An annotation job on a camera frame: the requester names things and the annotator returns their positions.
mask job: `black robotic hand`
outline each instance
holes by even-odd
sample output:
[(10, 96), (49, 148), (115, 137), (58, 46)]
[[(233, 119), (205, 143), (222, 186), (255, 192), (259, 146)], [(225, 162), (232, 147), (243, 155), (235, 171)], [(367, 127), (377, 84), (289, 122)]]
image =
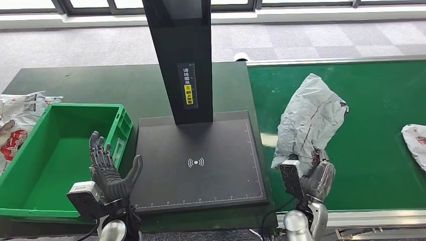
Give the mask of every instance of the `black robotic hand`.
[(310, 171), (309, 176), (300, 179), (300, 183), (306, 194), (323, 202), (330, 193), (336, 169), (329, 162), (325, 151), (319, 151), (315, 162), (318, 164)]
[(107, 202), (128, 198), (141, 174), (142, 157), (140, 155), (135, 156), (133, 167), (122, 179), (111, 158), (111, 144), (107, 143), (104, 149), (103, 142), (104, 138), (100, 137), (96, 131), (90, 136), (89, 147), (92, 165), (89, 169), (92, 180), (102, 190)]

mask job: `wireless scan symbol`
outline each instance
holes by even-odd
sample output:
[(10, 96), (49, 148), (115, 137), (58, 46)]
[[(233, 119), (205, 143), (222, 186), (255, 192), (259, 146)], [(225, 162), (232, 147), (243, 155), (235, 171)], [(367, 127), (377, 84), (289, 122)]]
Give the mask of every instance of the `wireless scan symbol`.
[(198, 160), (196, 160), (196, 161), (194, 161), (192, 158), (189, 158), (188, 159), (188, 166), (189, 166), (189, 168), (192, 168), (194, 165), (199, 165), (199, 166), (204, 166), (204, 158), (200, 158), (200, 159), (198, 159)]

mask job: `green plastic crate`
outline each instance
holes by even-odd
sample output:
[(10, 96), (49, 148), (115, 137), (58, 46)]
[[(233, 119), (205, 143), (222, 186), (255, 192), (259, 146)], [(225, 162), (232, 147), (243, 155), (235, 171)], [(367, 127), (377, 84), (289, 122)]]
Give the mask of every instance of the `green plastic crate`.
[(132, 121), (121, 104), (49, 105), (0, 177), (0, 215), (27, 220), (75, 219), (66, 197), (75, 182), (89, 181), (89, 137), (99, 131), (119, 166)]

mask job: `gray carpet floor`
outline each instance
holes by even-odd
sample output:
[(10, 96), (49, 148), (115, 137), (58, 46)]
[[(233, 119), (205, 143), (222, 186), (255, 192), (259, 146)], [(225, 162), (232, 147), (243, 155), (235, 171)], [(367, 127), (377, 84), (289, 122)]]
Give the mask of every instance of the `gray carpet floor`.
[[(426, 54), (426, 22), (215, 25), (211, 31), (215, 62), (232, 61), (239, 52), (252, 60)], [(0, 31), (0, 92), (21, 68), (151, 63), (157, 63), (157, 57), (147, 27)], [(144, 238), (259, 240), (248, 230), (146, 234)]]

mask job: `cable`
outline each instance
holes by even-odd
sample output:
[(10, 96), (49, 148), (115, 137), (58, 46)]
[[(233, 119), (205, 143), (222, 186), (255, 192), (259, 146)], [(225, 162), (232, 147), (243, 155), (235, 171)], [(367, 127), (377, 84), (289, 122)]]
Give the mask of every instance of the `cable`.
[(93, 227), (93, 229), (92, 229), (90, 232), (88, 232), (86, 235), (84, 235), (83, 237), (81, 237), (81, 238), (77, 239), (76, 241), (83, 241), (83, 240), (85, 240), (86, 238), (90, 237), (90, 236), (92, 235), (92, 233), (93, 233), (93, 232), (95, 232), (95, 231), (96, 231), (96, 229), (99, 227), (99, 223), (100, 223), (100, 219), (98, 218), (98, 219), (96, 219), (96, 224), (95, 224), (95, 226)]
[(265, 226), (265, 220), (266, 220), (266, 218), (270, 215), (270, 214), (272, 214), (272, 213), (276, 213), (276, 212), (278, 212), (280, 209), (282, 209), (282, 208), (285, 208), (287, 205), (289, 205), (294, 199), (296, 199), (295, 197), (292, 197), (290, 200), (288, 200), (287, 202), (285, 202), (281, 207), (279, 207), (278, 209), (276, 209), (276, 210), (272, 210), (272, 211), (270, 211), (269, 213), (267, 213), (264, 217), (263, 217), (263, 219), (262, 219), (262, 224), (261, 224), (261, 226), (260, 226), (260, 231), (259, 231), (259, 235), (260, 235), (260, 237), (261, 237), (261, 239), (263, 240), (263, 228), (264, 228), (264, 226)]
[(262, 237), (260, 237), (260, 234), (256, 233), (254, 230), (249, 229), (250, 232), (254, 233), (254, 235), (256, 235), (257, 237), (260, 238), (261, 241), (263, 241)]

